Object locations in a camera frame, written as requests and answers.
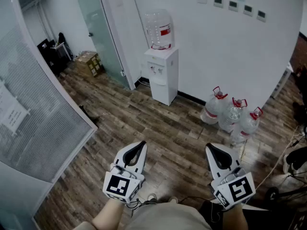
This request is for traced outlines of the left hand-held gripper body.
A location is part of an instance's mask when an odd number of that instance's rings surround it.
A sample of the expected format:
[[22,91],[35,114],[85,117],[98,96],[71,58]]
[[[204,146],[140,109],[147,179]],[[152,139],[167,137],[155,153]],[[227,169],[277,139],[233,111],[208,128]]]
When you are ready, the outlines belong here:
[[108,198],[131,204],[144,181],[145,177],[141,173],[112,163],[110,171],[105,174],[103,193]]

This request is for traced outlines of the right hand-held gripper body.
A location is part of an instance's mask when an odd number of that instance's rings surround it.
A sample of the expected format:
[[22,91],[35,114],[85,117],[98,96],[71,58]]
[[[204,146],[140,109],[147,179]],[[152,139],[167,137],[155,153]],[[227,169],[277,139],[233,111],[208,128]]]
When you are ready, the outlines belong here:
[[225,210],[255,195],[256,189],[252,174],[243,167],[237,167],[211,182],[213,195],[219,200]]

